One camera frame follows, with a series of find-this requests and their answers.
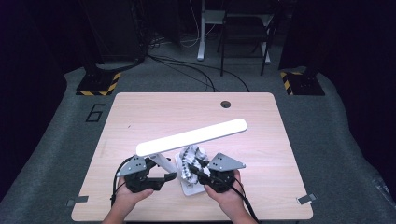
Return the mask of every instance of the table top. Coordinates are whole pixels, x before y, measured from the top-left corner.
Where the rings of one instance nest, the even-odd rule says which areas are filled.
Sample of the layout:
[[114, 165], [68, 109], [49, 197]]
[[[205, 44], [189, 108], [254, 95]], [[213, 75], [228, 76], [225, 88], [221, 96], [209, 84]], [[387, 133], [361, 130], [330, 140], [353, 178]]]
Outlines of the table top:
[[[221, 102], [231, 106], [224, 108]], [[169, 135], [244, 119], [243, 133], [199, 144], [211, 160], [218, 152], [246, 164], [242, 183], [258, 219], [309, 219], [310, 203], [298, 204], [306, 195], [276, 101], [265, 92], [161, 92], [119, 93], [111, 107], [90, 168], [76, 203], [75, 221], [100, 221], [110, 210], [114, 174], [120, 164], [135, 154], [139, 143]], [[164, 152], [174, 158], [178, 149]], [[165, 170], [150, 170], [162, 177]], [[137, 204], [127, 221], [217, 221], [229, 220], [205, 192], [185, 196], [176, 179]]]

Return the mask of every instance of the white base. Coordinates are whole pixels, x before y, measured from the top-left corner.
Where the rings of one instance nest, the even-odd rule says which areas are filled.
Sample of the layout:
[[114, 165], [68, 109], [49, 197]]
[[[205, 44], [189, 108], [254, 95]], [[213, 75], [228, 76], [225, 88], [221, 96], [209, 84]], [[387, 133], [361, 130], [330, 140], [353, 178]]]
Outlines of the white base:
[[[186, 196], [191, 196], [197, 193], [201, 193], [204, 192], [204, 186], [200, 183], [196, 183], [196, 184], [190, 184], [189, 182], [183, 180], [180, 176], [181, 176], [181, 167], [182, 167], [182, 162], [181, 159], [179, 157], [180, 153], [177, 153], [175, 155], [175, 160], [176, 160], [176, 166], [178, 169], [177, 172], [177, 178], [180, 180], [180, 184], [181, 184], [181, 188], [183, 189], [183, 193]], [[204, 168], [204, 172], [206, 174], [209, 174], [209, 170], [207, 168]]]

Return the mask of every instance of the black cable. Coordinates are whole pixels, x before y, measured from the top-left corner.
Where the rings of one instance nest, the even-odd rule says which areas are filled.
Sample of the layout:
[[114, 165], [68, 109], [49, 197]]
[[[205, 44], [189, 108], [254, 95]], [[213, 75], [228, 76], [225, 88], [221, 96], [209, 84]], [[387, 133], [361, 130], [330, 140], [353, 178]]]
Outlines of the black cable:
[[119, 188], [124, 185], [125, 183], [123, 183], [122, 185], [120, 185], [120, 187], [116, 188], [117, 186], [117, 174], [119, 173], [120, 169], [122, 168], [122, 166], [127, 163], [128, 161], [130, 161], [132, 159], [132, 157], [126, 159], [125, 161], [122, 162], [122, 164], [119, 166], [119, 168], [116, 171], [116, 174], [114, 175], [114, 180], [113, 180], [113, 194], [111, 195], [110, 201], [111, 201], [111, 206], [113, 206], [114, 202], [116, 201], [116, 193], [117, 190], [119, 190]]
[[[207, 87], [212, 88], [212, 89], [213, 89], [213, 92], [219, 91], [218, 89], [215, 88], [212, 79], [211, 79], [205, 72], [203, 72], [202, 70], [200, 70], [200, 69], [198, 69], [198, 68], [196, 68], [196, 67], [193, 67], [193, 66], [190, 66], [190, 65], [186, 65], [186, 64], [182, 64], [182, 63], [167, 63], [167, 62], [164, 62], [163, 59], [158, 58], [158, 57], [155, 57], [155, 56], [151, 56], [151, 55], [148, 55], [148, 57], [150, 57], [150, 59], [152, 59], [153, 61], [155, 61], [155, 62], [157, 62], [157, 63], [162, 63], [162, 64], [164, 64], [164, 65], [166, 65], [166, 66], [168, 66], [168, 67], [170, 67], [170, 68], [172, 68], [172, 69], [177, 70], [179, 73], [181, 73], [181, 74], [183, 74], [183, 75], [185, 75], [185, 76], [187, 76], [187, 77], [190, 77], [190, 78], [192, 78], [192, 79], [194, 79], [194, 80], [196, 80], [196, 81], [198, 81], [198, 82], [201, 82], [201, 83], [205, 84]], [[198, 73], [200, 73], [200, 74], [202, 74], [203, 76], [205, 76], [206, 81], [209, 81], [209, 82], [210, 82], [210, 85], [208, 85], [207, 82], [204, 83], [203, 81], [201, 81], [201, 80], [199, 80], [199, 79], [197, 79], [197, 78], [195, 78], [195, 77], [192, 77], [192, 76], [190, 76], [190, 75], [188, 75], [188, 74], [186, 74], [186, 73], [184, 73], [184, 72], [182, 72], [182, 71], [180, 71], [180, 70], [178, 70], [178, 69], [176, 69], [176, 68], [174, 68], [174, 67], [172, 67], [172, 66], [170, 66], [170, 65], [184, 66], [184, 67], [188, 67], [188, 68], [190, 68], [190, 69], [192, 69], [192, 70], [195, 70], [195, 71], [197, 71]]]
[[238, 184], [241, 186], [241, 189], [242, 189], [242, 192], [243, 192], [243, 193], [239, 192], [239, 190], [236, 189], [233, 185], [227, 184], [225, 181], [223, 181], [222, 179], [220, 179], [220, 178], [218, 178], [218, 177], [216, 177], [216, 176], [210, 176], [209, 178], [213, 178], [213, 179], [215, 179], [215, 180], [218, 180], [219, 182], [221, 182], [221, 183], [224, 184], [225, 186], [230, 187], [230, 189], [233, 189], [233, 191], [235, 191], [235, 192], [242, 198], [242, 200], [244, 201], [245, 205], [247, 206], [247, 210], [249, 211], [249, 213], [250, 213], [250, 215], [253, 217], [253, 219], [254, 219], [255, 221], [257, 221], [257, 223], [260, 223], [259, 219], [256, 217], [256, 214], [255, 214], [254, 211], [253, 211], [253, 207], [251, 206], [250, 201], [249, 201], [248, 198], [246, 197], [246, 193], [245, 193], [244, 187], [243, 187], [242, 183], [239, 182], [239, 180], [237, 180], [235, 177], [233, 178], [233, 179], [236, 180], [236, 182], [238, 182]]
[[[189, 63], [189, 62], [185, 62], [185, 61], [179, 61], [179, 60], [176, 60], [176, 59], [167, 57], [167, 56], [149, 55], [149, 57], [157, 57], [157, 58], [163, 57], [162, 60], [165, 60], [165, 61], [177, 62], [177, 63], [187, 63], [187, 64], [202, 66], [202, 67], [206, 67], [206, 68], [221, 70], [221, 69], [219, 69], [219, 68], [217, 68], [217, 67], [213, 67], [213, 66], [209, 66], [209, 65], [205, 65], [205, 64], [200, 64], [200, 63]], [[229, 72], [229, 71], [227, 71], [227, 70], [223, 70], [223, 72], [228, 73], [228, 74], [230, 74], [230, 75], [236, 77], [237, 79], [239, 79], [239, 81], [241, 81], [242, 84], [243, 84], [243, 85], [245, 86], [245, 88], [247, 89], [247, 92], [250, 92], [250, 89], [248, 88], [247, 83], [246, 83], [244, 80], [242, 80], [241, 77], [239, 77], [238, 75], [236, 75], [236, 74], [234, 74], [234, 73], [232, 73], [232, 72]]]

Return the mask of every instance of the forearm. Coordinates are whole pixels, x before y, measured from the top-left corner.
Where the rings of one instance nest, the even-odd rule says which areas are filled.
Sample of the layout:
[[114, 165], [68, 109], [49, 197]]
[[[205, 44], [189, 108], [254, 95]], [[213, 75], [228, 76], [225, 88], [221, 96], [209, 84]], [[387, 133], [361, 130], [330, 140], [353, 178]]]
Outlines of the forearm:
[[103, 220], [103, 224], [123, 223], [124, 219], [134, 209], [134, 204], [125, 204], [124, 202], [116, 201], [110, 212]]
[[254, 220], [243, 205], [237, 209], [228, 209], [227, 206], [220, 206], [220, 208], [233, 224], [257, 224], [257, 221]]

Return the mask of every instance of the hand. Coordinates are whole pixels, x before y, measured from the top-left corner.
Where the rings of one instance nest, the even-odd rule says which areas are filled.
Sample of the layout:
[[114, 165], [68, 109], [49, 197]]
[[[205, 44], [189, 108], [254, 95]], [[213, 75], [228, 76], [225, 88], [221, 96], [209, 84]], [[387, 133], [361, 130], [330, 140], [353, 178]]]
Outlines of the hand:
[[[238, 170], [233, 171], [235, 179], [241, 182], [241, 175]], [[233, 189], [229, 189], [223, 193], [216, 193], [208, 185], [204, 185], [205, 190], [210, 198], [218, 202], [221, 210], [230, 218], [230, 220], [237, 223], [257, 223], [254, 218], [245, 209], [244, 201]], [[242, 192], [242, 187], [237, 181], [233, 182], [233, 187], [239, 192]]]
[[138, 202], [146, 199], [154, 192], [153, 189], [145, 189], [138, 193], [132, 193], [123, 183], [125, 183], [125, 179], [122, 176], [119, 179], [116, 201], [103, 223], [122, 223]]

